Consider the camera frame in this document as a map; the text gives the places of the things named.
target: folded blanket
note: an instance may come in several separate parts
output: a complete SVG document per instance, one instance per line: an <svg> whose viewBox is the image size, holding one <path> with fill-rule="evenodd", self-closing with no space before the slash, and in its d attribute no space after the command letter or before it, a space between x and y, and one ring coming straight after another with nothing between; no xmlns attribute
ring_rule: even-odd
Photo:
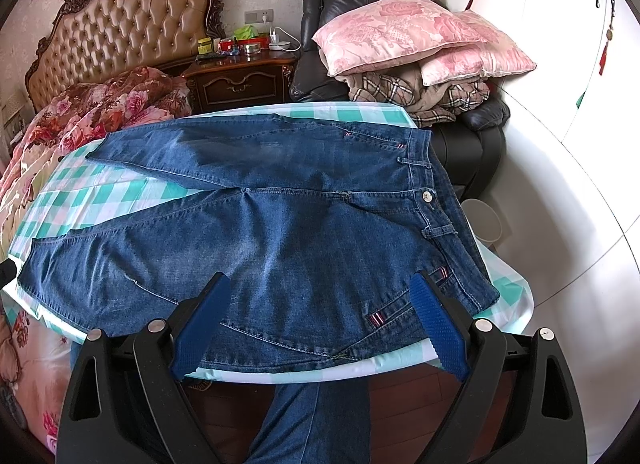
<svg viewBox="0 0 640 464"><path fill-rule="evenodd" d="M351 101L400 105L420 128L455 121L456 115L476 108L489 97L489 87L479 76L425 87L417 62L335 79L349 86Z"/></svg>
<svg viewBox="0 0 640 464"><path fill-rule="evenodd" d="M409 112L418 128L430 127L441 121L455 121L456 116L478 107L489 98L489 86L482 80L449 85L438 104L419 112Z"/></svg>

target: small jar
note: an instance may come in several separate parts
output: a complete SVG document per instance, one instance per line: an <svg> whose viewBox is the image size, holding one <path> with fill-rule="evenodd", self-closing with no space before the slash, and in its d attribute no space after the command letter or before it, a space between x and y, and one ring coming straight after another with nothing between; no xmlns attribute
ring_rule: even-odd
<svg viewBox="0 0 640 464"><path fill-rule="evenodd" d="M213 52L213 41L210 37L198 40L198 54L207 54Z"/></svg>
<svg viewBox="0 0 640 464"><path fill-rule="evenodd" d="M244 45L244 52L247 56L254 56L254 54L260 54L260 44L252 42Z"/></svg>

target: tufted leather headboard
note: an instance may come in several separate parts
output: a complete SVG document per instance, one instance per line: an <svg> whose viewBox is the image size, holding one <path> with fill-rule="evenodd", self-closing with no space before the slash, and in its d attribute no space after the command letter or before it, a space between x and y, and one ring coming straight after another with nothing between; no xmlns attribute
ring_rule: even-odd
<svg viewBox="0 0 640 464"><path fill-rule="evenodd" d="M200 38L225 36L223 6L222 0L65 0L24 79L36 112L74 83L193 57Z"/></svg>

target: red container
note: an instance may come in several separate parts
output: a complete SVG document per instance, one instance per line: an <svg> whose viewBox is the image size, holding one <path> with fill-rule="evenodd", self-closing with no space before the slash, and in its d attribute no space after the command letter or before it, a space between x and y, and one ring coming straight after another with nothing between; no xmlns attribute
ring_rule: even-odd
<svg viewBox="0 0 640 464"><path fill-rule="evenodd" d="M222 51L231 51L231 47L233 46L234 41L233 39L231 40L223 40L222 42L220 42L220 50ZM268 50L269 49L269 35L260 35L259 37L255 37L255 38L247 38L246 40L238 40L238 46L240 47L240 53L244 54L244 45L245 44L260 44L260 48L262 50Z"/></svg>

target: blue gripper pad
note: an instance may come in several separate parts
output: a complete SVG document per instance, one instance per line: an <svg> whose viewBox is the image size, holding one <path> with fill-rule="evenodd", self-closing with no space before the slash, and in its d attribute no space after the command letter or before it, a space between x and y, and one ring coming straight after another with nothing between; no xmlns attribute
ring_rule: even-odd
<svg viewBox="0 0 640 464"><path fill-rule="evenodd" d="M231 282L222 275L174 340L174 361L170 369L174 379L182 381L198 367L230 302Z"/></svg>
<svg viewBox="0 0 640 464"><path fill-rule="evenodd" d="M416 273L409 282L409 297L415 312L427 331L442 368L464 381L469 374L466 346L440 300L424 278Z"/></svg>

